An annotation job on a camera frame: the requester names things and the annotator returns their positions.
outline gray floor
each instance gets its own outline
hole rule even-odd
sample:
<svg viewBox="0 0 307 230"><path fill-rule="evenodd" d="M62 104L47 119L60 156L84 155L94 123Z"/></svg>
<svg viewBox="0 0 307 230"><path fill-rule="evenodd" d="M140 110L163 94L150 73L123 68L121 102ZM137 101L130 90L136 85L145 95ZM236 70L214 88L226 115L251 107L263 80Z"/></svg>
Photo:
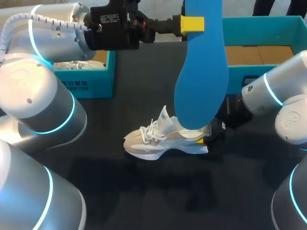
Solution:
<svg viewBox="0 0 307 230"><path fill-rule="evenodd" d="M0 8L22 5L61 3L78 0L0 0ZM79 0L88 6L106 5L108 0ZM180 13L183 0L141 0L140 10L148 17L163 20ZM255 0L224 0L224 17L251 16ZM276 0L271 15L285 15L290 0ZM158 35L156 41L177 41L173 35Z"/></svg>

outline shoe tongue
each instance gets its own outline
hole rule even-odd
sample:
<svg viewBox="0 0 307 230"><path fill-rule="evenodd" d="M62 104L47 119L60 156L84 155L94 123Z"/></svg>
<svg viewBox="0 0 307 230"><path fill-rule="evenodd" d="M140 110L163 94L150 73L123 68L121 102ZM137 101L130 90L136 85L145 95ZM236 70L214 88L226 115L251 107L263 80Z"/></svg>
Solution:
<svg viewBox="0 0 307 230"><path fill-rule="evenodd" d="M157 121L157 134L158 135L165 135L172 133L176 130L176 126L174 125L171 118L168 116L166 111L166 105L163 107L162 112Z"/></svg>

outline brown cardboard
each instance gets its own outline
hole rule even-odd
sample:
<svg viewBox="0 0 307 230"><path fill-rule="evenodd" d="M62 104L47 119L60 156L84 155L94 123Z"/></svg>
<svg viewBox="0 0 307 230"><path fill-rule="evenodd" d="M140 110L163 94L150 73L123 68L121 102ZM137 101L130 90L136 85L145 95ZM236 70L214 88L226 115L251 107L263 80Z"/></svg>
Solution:
<svg viewBox="0 0 307 230"><path fill-rule="evenodd" d="M257 46L226 46L229 66L263 65Z"/></svg>
<svg viewBox="0 0 307 230"><path fill-rule="evenodd" d="M107 51L98 50L93 57L92 61L100 61L102 63L106 63Z"/></svg>
<svg viewBox="0 0 307 230"><path fill-rule="evenodd" d="M258 51L264 65L279 65L293 57L290 46L259 46Z"/></svg>

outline black pants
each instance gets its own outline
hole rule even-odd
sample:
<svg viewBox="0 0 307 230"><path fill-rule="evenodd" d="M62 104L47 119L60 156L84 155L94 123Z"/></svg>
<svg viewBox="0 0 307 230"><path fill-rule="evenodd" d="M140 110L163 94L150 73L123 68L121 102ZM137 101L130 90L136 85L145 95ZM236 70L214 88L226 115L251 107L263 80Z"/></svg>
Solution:
<svg viewBox="0 0 307 230"><path fill-rule="evenodd" d="M268 16L275 0L256 0L253 16ZM287 15L300 15L305 18L307 0L291 0Z"/></svg>

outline label sticker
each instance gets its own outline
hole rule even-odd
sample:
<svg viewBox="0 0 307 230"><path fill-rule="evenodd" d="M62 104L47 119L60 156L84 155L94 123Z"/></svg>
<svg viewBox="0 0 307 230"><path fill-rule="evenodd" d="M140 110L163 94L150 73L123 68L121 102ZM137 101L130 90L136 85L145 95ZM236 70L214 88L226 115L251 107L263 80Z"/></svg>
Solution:
<svg viewBox="0 0 307 230"><path fill-rule="evenodd" d="M63 85L66 86L66 88L69 91L87 91L88 90L88 84L87 81L62 81Z"/></svg>
<svg viewBox="0 0 307 230"><path fill-rule="evenodd" d="M246 75L243 78L241 86L242 87L247 86L248 84L251 84L254 80L256 80L259 77L260 77L259 75Z"/></svg>
<svg viewBox="0 0 307 230"><path fill-rule="evenodd" d="M100 21L102 24L104 23L117 23L119 21L118 14L109 14L100 16Z"/></svg>

